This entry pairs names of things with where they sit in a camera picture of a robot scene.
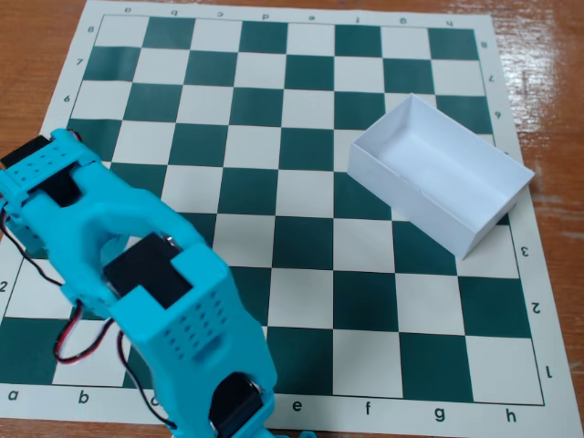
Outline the cyan perforated gripper body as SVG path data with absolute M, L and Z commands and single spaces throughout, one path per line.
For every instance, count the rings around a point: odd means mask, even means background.
M 18 214 L 44 193 L 68 207 L 83 195 L 75 173 L 93 162 L 99 162 L 98 154 L 77 132 L 56 129 L 48 138 L 39 135 L 1 158 L 1 203 L 10 214 Z

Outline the cyan gripper finger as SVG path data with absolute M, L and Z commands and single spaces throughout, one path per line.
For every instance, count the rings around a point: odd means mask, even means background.
M 23 222 L 15 221 L 9 213 L 5 213 L 5 225 L 10 234 L 29 256 L 47 256 L 47 250 L 40 238 L 35 235 Z

